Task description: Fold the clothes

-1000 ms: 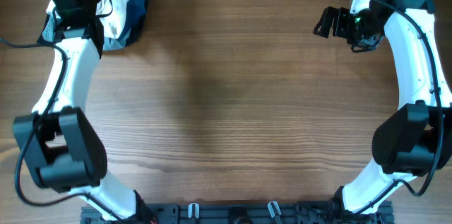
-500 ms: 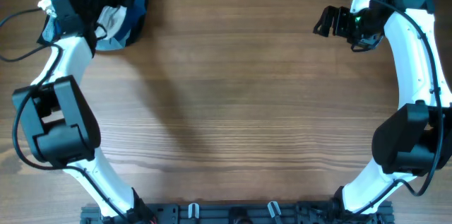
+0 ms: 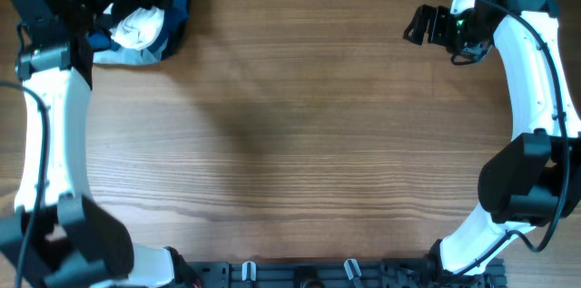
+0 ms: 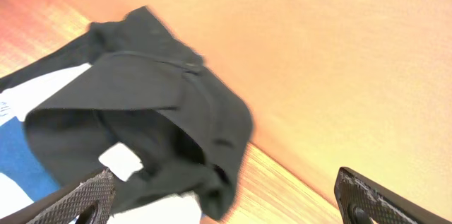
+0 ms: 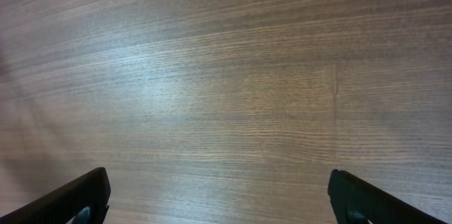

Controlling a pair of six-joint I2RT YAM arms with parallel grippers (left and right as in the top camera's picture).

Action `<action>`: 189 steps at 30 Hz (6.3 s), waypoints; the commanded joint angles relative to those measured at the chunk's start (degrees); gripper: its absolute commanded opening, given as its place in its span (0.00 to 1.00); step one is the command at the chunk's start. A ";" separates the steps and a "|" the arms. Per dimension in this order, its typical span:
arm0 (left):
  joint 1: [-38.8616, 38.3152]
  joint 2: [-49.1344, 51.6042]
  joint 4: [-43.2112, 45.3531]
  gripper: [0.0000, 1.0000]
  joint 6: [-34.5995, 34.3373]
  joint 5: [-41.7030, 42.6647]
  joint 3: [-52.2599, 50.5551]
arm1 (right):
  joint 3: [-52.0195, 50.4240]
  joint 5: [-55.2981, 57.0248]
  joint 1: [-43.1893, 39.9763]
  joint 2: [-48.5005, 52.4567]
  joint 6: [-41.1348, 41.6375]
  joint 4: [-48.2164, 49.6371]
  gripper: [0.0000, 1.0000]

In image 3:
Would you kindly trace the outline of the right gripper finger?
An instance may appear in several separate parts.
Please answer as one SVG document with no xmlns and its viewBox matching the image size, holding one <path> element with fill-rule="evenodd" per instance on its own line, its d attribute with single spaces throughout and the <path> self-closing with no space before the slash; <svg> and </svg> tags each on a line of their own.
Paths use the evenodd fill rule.
<svg viewBox="0 0 581 288">
<path fill-rule="evenodd" d="M 427 26 L 422 24 L 410 24 L 403 33 L 403 38 L 414 45 L 423 45 Z"/>
<path fill-rule="evenodd" d="M 408 29 L 427 29 L 428 24 L 434 15 L 434 7 L 430 5 L 421 5 L 417 8 L 415 14 L 409 23 Z"/>
</svg>

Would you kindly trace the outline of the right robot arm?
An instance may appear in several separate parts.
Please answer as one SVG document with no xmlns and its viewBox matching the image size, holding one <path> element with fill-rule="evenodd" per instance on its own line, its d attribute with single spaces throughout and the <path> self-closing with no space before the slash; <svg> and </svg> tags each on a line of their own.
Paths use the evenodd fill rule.
<svg viewBox="0 0 581 288">
<path fill-rule="evenodd" d="M 452 234 L 436 241 L 422 273 L 441 285 L 480 276 L 515 240 L 544 251 L 559 222 L 580 200 L 580 118 L 558 47 L 556 0 L 452 0 L 421 5 L 404 31 L 415 44 L 443 46 L 452 64 L 473 65 L 500 54 L 512 110 L 510 143 L 478 178 L 478 204 Z"/>
</svg>

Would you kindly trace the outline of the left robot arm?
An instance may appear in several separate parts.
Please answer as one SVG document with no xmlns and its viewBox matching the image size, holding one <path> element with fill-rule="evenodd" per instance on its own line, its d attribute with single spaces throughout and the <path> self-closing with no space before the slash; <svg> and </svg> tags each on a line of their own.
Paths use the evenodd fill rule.
<svg viewBox="0 0 581 288">
<path fill-rule="evenodd" d="M 10 0 L 20 20 L 15 89 L 25 96 L 25 162 L 1 251 L 15 285 L 176 287 L 188 267 L 174 250 L 135 244 L 91 195 L 85 130 L 93 89 L 89 36 L 129 0 Z"/>
</svg>

